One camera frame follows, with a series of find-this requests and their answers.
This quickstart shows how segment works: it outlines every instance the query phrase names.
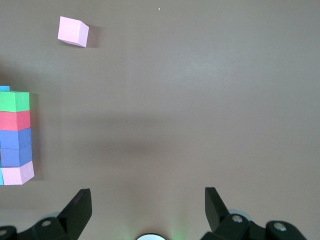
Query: block stack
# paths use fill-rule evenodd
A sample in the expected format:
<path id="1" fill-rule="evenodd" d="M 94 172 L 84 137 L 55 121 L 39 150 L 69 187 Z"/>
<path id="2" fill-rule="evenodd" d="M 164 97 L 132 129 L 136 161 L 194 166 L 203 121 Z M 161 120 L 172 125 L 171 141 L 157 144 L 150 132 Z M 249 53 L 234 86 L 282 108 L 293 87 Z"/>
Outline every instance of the block stack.
<path id="1" fill-rule="evenodd" d="M 0 86 L 0 185 L 22 185 L 34 176 L 30 94 Z"/>

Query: white circle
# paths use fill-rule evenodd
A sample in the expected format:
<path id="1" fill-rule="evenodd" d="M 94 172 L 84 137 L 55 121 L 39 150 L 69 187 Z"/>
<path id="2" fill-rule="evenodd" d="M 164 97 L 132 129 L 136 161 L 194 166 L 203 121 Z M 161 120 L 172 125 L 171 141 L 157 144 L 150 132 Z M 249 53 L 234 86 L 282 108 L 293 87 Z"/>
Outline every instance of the white circle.
<path id="1" fill-rule="evenodd" d="M 166 240 L 166 239 L 164 239 L 162 236 L 151 233 L 151 234 L 142 235 L 138 237 L 137 240 Z"/>

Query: gray surface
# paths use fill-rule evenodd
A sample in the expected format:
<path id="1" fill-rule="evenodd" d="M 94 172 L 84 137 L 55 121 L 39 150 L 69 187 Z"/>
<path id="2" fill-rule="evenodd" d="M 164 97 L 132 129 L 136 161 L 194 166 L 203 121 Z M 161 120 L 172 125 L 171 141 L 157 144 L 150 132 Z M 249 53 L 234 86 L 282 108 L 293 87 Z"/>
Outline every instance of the gray surface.
<path id="1" fill-rule="evenodd" d="M 32 95 L 36 177 L 0 187 L 29 228 L 91 188 L 80 239 L 198 240 L 205 187 L 320 236 L 320 1 L 0 0 L 0 84 Z M 60 16 L 88 47 L 57 39 Z"/>

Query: red block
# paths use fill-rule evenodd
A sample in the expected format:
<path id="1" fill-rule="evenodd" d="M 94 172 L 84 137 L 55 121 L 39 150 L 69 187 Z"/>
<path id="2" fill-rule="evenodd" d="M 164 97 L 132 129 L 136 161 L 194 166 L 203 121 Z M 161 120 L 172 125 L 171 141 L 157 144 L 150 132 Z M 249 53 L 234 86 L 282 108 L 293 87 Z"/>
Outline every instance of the red block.
<path id="1" fill-rule="evenodd" d="M 30 128 L 30 111 L 0 111 L 0 130 L 20 131 Z"/>

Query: screw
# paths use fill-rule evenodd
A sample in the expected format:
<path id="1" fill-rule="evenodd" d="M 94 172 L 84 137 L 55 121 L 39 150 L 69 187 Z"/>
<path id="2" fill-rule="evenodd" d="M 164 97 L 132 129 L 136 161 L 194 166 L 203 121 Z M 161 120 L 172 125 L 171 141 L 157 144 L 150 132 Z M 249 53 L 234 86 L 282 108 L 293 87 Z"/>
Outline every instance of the screw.
<path id="1" fill-rule="evenodd" d="M 233 220 L 234 222 L 236 222 L 236 223 L 242 223 L 242 222 L 243 222 L 242 218 L 241 218 L 239 215 L 234 215 L 234 216 L 232 217 L 232 220 Z"/>
<path id="2" fill-rule="evenodd" d="M 6 235 L 7 234 L 7 230 L 3 229 L 3 230 L 0 230 L 0 236 L 3 236 L 3 235 Z"/>
<path id="3" fill-rule="evenodd" d="M 47 221 L 44 221 L 43 223 L 41 223 L 41 226 L 46 227 L 46 226 L 49 226 L 50 224 L 51 224 L 51 220 L 47 220 Z"/>
<path id="4" fill-rule="evenodd" d="M 273 226 L 274 226 L 277 230 L 279 230 L 279 231 L 281 231 L 281 232 L 287 231 L 285 225 L 283 225 L 283 224 L 280 223 L 280 222 L 274 223 Z"/>

